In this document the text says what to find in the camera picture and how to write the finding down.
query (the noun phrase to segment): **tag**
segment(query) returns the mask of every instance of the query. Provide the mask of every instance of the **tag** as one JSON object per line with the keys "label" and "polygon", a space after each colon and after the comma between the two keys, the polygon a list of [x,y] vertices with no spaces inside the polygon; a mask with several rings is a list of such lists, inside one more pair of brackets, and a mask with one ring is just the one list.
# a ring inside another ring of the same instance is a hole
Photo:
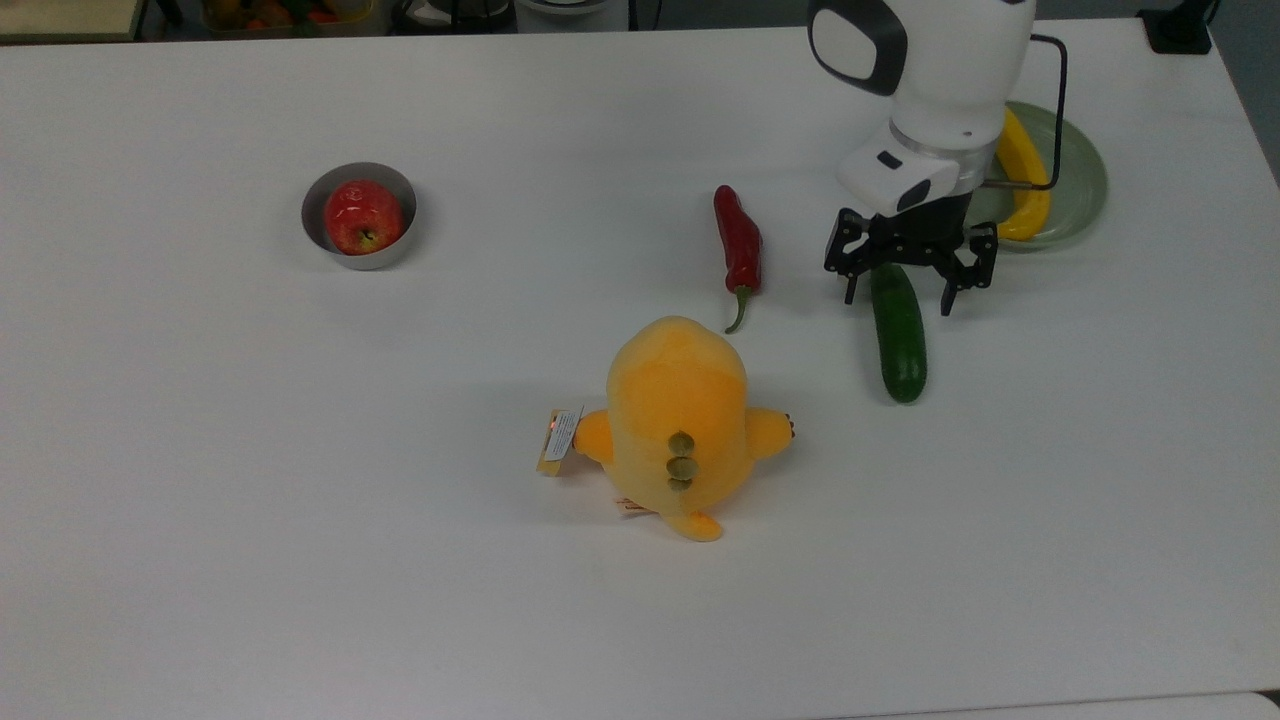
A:
{"label": "tag", "polygon": [[643,505],[636,505],[634,500],[627,500],[625,497],[614,497],[613,506],[618,509],[618,515],[623,518],[630,518],[632,515],[648,515],[653,512]]}
{"label": "tag", "polygon": [[573,433],[577,432],[577,423],[582,419],[582,411],[553,410],[552,419],[547,424],[547,438],[543,441],[543,454],[538,459],[538,471],[544,475],[556,477],[559,474],[561,461],[573,446]]}

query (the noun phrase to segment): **red apple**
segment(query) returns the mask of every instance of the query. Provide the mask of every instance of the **red apple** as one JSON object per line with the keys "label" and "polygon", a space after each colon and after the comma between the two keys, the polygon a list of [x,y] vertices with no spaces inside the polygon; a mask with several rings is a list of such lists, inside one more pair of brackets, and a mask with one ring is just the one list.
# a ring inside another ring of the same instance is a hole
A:
{"label": "red apple", "polygon": [[343,255],[378,252],[404,234],[399,200],[371,179],[344,182],[324,204],[324,227]]}

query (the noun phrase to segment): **silver bowl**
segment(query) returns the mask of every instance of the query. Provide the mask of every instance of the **silver bowl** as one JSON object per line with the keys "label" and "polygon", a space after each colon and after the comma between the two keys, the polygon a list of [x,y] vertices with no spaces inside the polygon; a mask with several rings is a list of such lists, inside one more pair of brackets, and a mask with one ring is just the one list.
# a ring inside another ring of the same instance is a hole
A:
{"label": "silver bowl", "polygon": [[[399,200],[401,210],[404,213],[404,234],[387,247],[367,255],[347,255],[334,246],[329,240],[329,233],[324,229],[324,204],[344,182],[353,179],[371,179]],[[417,196],[413,195],[413,186],[408,178],[393,168],[379,163],[351,163],[334,168],[320,176],[306,197],[302,199],[302,228],[307,232],[311,242],[324,250],[343,268],[352,270],[376,270],[401,260],[416,240],[417,224],[413,219],[417,215]]]}

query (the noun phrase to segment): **plush toy arm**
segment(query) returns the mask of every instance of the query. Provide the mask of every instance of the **plush toy arm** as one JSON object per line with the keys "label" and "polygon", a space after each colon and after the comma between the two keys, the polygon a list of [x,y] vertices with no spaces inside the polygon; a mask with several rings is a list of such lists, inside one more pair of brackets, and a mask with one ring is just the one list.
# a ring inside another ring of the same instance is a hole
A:
{"label": "plush toy arm", "polygon": [[613,430],[609,429],[608,411],[588,413],[579,420],[573,450],[602,465],[613,462]]}
{"label": "plush toy arm", "polygon": [[746,409],[746,452],[753,460],[782,452],[792,437],[790,415],[764,407]]}

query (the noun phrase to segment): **cucumber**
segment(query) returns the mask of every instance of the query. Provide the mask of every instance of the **cucumber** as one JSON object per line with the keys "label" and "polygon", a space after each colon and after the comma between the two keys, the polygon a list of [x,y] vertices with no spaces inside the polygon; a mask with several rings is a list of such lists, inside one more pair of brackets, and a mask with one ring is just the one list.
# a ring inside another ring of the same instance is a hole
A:
{"label": "cucumber", "polygon": [[892,263],[873,269],[870,284],[884,388],[893,400],[913,402],[924,392],[928,375],[924,323],[915,288],[902,268]]}

